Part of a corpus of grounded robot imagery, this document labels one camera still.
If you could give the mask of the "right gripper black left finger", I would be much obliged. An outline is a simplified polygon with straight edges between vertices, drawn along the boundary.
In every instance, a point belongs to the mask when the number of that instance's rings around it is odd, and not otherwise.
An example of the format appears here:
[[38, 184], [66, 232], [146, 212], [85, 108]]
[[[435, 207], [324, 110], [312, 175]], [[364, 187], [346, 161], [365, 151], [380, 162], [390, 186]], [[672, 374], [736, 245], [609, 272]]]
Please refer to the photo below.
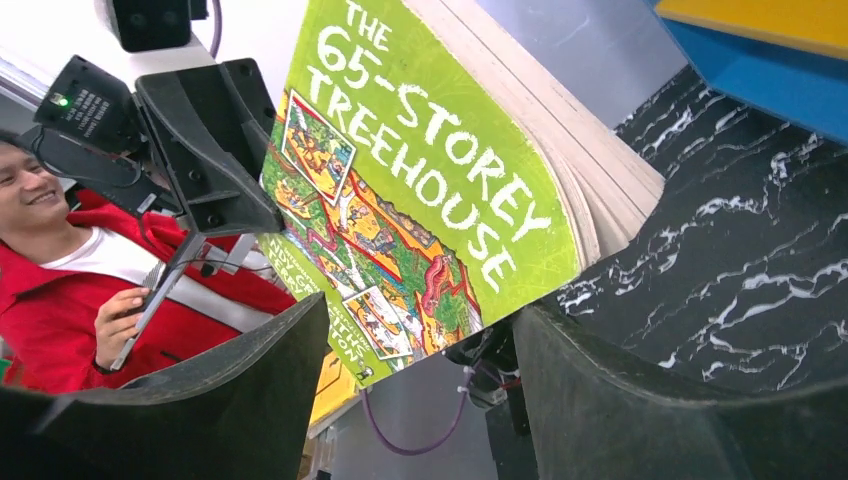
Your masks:
[[325, 355], [326, 299], [119, 390], [1, 392], [5, 479], [294, 479]]

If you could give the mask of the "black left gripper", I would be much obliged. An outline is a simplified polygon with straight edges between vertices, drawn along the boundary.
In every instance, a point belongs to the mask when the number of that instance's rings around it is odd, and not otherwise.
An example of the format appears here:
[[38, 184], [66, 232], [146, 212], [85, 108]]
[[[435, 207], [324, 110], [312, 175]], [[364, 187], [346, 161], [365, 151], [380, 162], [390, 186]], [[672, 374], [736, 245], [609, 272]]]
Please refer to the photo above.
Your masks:
[[147, 74], [135, 87], [154, 161], [172, 192], [151, 177], [128, 86], [78, 55], [47, 89], [20, 141], [50, 173], [133, 217], [182, 213], [206, 237], [284, 231], [280, 208], [259, 182], [275, 111], [254, 59]]

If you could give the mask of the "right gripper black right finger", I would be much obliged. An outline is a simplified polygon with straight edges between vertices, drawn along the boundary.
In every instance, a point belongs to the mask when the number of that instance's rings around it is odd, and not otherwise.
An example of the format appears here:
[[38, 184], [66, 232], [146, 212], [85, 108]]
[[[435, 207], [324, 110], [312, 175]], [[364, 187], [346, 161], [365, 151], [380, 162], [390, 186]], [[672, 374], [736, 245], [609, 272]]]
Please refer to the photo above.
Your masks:
[[748, 394], [647, 362], [551, 311], [513, 338], [543, 479], [843, 479], [847, 383]]

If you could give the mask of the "lime green treehouse book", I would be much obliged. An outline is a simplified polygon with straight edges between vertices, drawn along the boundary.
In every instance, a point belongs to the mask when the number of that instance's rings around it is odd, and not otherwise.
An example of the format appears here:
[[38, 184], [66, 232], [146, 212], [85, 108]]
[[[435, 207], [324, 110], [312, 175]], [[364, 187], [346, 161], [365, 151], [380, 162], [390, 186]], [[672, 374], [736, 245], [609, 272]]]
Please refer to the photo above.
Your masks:
[[473, 1], [309, 1], [261, 245], [362, 387], [623, 248], [663, 177]]

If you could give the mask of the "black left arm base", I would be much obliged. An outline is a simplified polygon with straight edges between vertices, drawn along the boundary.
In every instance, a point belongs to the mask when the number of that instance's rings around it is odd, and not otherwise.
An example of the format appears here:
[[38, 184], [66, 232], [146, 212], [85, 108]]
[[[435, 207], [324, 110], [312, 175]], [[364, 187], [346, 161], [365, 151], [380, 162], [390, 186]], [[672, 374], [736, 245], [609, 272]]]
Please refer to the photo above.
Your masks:
[[537, 479], [537, 460], [519, 371], [512, 325], [487, 327], [448, 347], [443, 355], [473, 370], [468, 399], [485, 415], [500, 479]]

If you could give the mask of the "yellow folder stack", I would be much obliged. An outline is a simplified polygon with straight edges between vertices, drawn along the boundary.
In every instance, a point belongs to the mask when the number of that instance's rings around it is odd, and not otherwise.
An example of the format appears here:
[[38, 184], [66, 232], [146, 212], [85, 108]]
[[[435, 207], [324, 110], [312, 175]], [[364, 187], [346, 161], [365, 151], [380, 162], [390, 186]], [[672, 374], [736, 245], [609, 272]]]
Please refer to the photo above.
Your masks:
[[317, 427], [358, 399], [358, 385], [354, 376], [336, 353], [327, 353], [322, 363], [309, 427]]

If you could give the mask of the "person in white shirt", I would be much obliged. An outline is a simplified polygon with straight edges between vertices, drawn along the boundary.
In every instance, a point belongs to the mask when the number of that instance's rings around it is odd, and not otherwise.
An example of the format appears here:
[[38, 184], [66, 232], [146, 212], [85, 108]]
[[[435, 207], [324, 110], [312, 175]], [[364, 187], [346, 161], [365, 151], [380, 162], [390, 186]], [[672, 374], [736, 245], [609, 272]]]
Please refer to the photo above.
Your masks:
[[145, 277], [185, 234], [90, 191], [71, 209], [58, 178], [16, 133], [1, 134], [4, 381], [49, 394], [118, 388], [253, 330], [294, 304], [254, 251], [234, 274], [188, 269], [145, 329]]

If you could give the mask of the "blue pink yellow bookshelf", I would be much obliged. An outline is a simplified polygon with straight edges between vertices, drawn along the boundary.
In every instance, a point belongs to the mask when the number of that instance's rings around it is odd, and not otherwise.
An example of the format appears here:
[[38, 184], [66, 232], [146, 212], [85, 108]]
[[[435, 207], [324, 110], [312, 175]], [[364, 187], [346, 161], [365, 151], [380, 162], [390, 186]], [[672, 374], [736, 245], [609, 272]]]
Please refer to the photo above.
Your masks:
[[652, 1], [649, 5], [710, 87], [846, 143], [846, 2]]

